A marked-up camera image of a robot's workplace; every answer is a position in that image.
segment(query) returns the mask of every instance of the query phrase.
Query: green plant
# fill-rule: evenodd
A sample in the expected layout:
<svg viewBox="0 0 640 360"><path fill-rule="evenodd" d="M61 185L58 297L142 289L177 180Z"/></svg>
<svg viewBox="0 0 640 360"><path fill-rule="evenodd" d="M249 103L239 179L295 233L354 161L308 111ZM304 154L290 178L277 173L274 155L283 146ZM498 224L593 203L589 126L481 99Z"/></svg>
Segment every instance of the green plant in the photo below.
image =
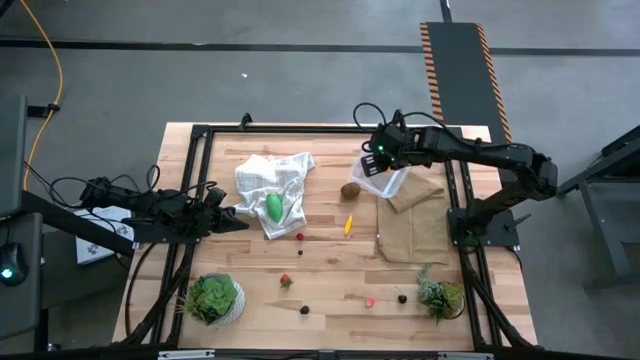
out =
<svg viewBox="0 0 640 360"><path fill-rule="evenodd" d="M429 308L429 316L436 318L436 324L443 319L452 319L462 311L464 289L460 284L437 283L427 277L431 264L426 264L418 273L418 301Z"/></svg>
<svg viewBox="0 0 640 360"><path fill-rule="evenodd" d="M229 311L237 295L227 274L200 277L189 287L184 311L209 325Z"/></svg>

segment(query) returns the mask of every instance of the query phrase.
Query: yellow cable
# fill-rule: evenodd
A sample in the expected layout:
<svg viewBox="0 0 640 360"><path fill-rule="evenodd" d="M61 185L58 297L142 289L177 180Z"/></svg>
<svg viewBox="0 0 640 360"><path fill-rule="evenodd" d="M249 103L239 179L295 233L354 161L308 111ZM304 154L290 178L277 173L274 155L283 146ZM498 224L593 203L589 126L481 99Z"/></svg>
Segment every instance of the yellow cable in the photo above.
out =
<svg viewBox="0 0 640 360"><path fill-rule="evenodd" d="M36 26L38 27L38 30L40 30L40 34L42 34L42 37L47 42L47 45L49 45L49 49L51 49L51 54L53 55L53 58L56 61L60 83L58 85L58 94L56 95L56 100L53 103L55 105L58 105L60 101L60 96L62 95L62 87L64 86L64 74L62 73L62 66L60 65L60 59L58 59L58 54L56 53L56 50L53 48L53 45L51 45L51 41L49 41L49 37L47 36L47 33L44 31L44 29L40 25L40 22L38 21L36 16L33 15L33 12L29 8L29 5L27 5L27 2L25 0L20 0L20 2L22 3L22 6L27 11L27 13L29 13L31 20L33 20L33 23L36 24ZM40 135L42 135L44 128L47 127L47 125L49 124L49 121L51 121L51 119L53 118L53 114L54 114L54 111L49 110L49 115L47 115L47 118L45 119L45 121L42 123L42 126L40 127L40 131L38 131L38 135L36 135L36 139L34 140L33 146L31 147L31 153L29 153L29 159L27 160L27 164L29 164L29 166L31 166L31 161L33 160L33 156L36 153L36 149L38 148ZM27 190L29 187L29 173L30 171L29 171L29 168L27 167L27 169L24 172L24 182L22 184L22 188L24 190Z"/></svg>

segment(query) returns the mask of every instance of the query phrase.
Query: burlap cloth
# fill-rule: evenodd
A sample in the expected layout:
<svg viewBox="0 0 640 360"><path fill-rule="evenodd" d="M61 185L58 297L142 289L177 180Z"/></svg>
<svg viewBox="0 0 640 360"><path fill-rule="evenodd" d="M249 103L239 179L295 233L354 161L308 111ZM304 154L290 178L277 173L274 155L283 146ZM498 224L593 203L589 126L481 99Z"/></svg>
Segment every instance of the burlap cloth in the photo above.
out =
<svg viewBox="0 0 640 360"><path fill-rule="evenodd" d="M448 264L448 208L443 188L410 172L394 197L378 199L378 250L389 262Z"/></svg>

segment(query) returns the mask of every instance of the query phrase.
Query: orange object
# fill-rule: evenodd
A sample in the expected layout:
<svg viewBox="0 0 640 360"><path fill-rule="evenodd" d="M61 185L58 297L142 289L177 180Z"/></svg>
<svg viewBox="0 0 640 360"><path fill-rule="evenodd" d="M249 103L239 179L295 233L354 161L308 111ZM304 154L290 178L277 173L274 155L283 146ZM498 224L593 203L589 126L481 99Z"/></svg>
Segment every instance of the orange object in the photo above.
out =
<svg viewBox="0 0 640 360"><path fill-rule="evenodd" d="M351 231L351 222L353 222L353 216L349 215L349 218L347 219L347 223L344 225L345 236L349 235L349 232Z"/></svg>
<svg viewBox="0 0 640 360"><path fill-rule="evenodd" d="M375 305L376 303L376 298L373 296L367 296L367 298L364 300L364 307L366 308L371 308L373 307L373 305Z"/></svg>

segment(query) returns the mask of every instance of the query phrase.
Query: white towel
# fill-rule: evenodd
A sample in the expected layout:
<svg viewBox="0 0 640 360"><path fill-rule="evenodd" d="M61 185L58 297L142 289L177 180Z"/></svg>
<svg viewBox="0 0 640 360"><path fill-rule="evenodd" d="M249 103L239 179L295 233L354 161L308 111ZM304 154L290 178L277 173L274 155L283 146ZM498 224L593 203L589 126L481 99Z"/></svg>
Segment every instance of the white towel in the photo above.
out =
<svg viewBox="0 0 640 360"><path fill-rule="evenodd" d="M304 178L316 164L310 153L300 153L285 158L263 158L251 155L249 160L236 168L236 187L244 198L235 206L236 212L258 216L269 239L275 239L307 224L302 211ZM271 220L267 213L268 194L278 194L282 200L280 222Z"/></svg>

